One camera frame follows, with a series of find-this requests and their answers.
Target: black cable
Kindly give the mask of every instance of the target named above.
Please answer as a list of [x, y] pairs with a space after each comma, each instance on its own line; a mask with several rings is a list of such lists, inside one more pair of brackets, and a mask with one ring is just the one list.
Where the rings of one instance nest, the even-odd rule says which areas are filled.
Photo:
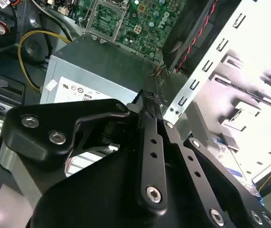
[[14, 32], [15, 32], [15, 34], [17, 34], [17, 29], [18, 28], [17, 28], [17, 16], [16, 16], [16, 12], [15, 12], [12, 4], [9, 4], [9, 8], [10, 8], [10, 10], [12, 12], [12, 15], [13, 15], [13, 18], [14, 18]]
[[[42, 17], [41, 13], [39, 13], [39, 19], [40, 19], [41, 27], [43, 29], [46, 29], [45, 24], [44, 24], [44, 20], [43, 20], [43, 17]], [[46, 40], [46, 43], [47, 43], [47, 47], [48, 47], [48, 56], [47, 56], [47, 58], [50, 58], [50, 56], [52, 55], [53, 47], [51, 45], [51, 41], [50, 41], [49, 36], [47, 34], [44, 34], [44, 37], [45, 37], [45, 40]]]
[[38, 10], [39, 12], [41, 12], [42, 14], [44, 14], [44, 16], [46, 16], [49, 20], [51, 20], [55, 24], [57, 24], [60, 27], [60, 29], [64, 32], [64, 34], [67, 37], [67, 39], [70, 40], [70, 41], [72, 41], [71, 38], [70, 38], [70, 36], [69, 36], [69, 34], [67, 33], [67, 31], [65, 30], [65, 28], [60, 23], [58, 23], [56, 20], [54, 20], [53, 18], [51, 18], [49, 15], [45, 14], [44, 12], [42, 12], [39, 8], [36, 7], [36, 5], [32, 1], [30, 1], [30, 2], [34, 6], [34, 8], [36, 10]]

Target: black metal bracket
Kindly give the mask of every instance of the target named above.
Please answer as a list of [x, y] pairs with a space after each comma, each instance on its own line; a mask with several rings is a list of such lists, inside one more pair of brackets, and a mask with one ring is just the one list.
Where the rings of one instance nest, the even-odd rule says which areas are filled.
[[[65, 163], [82, 125], [124, 118], [129, 113], [123, 103], [114, 99], [18, 107], [8, 111], [1, 136], [11, 150], [51, 170]], [[61, 133], [64, 142], [52, 142], [52, 133]], [[60, 134], [53, 136], [61, 140]]]
[[163, 138], [157, 132], [159, 105], [142, 97], [143, 109], [139, 117], [140, 159], [138, 166], [139, 203], [149, 212], [162, 215], [167, 210], [167, 187]]
[[[113, 99], [8, 112], [0, 160], [36, 207], [34, 228], [271, 228], [271, 213], [198, 140], [184, 143], [153, 96], [139, 97], [138, 114]], [[77, 141], [120, 149], [65, 178]]]

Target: bolt hole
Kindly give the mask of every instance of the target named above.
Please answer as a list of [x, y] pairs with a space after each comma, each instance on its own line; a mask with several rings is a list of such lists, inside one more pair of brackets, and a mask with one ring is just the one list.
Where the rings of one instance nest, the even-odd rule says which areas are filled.
[[217, 215], [217, 214], [215, 214], [215, 218], [216, 218], [216, 220], [218, 220], [218, 221], [220, 221], [220, 220], [221, 220], [220, 216], [219, 216], [219, 215]]
[[150, 155], [151, 155], [152, 158], [157, 158], [158, 157], [155, 152], [151, 152]]
[[201, 174], [200, 174], [198, 171], [195, 171], [194, 174], [195, 174], [197, 177], [201, 177]]
[[156, 198], [156, 197], [158, 196], [158, 194], [157, 194], [156, 191], [152, 191], [152, 192], [151, 192], [151, 196], [154, 197], [154, 198]]

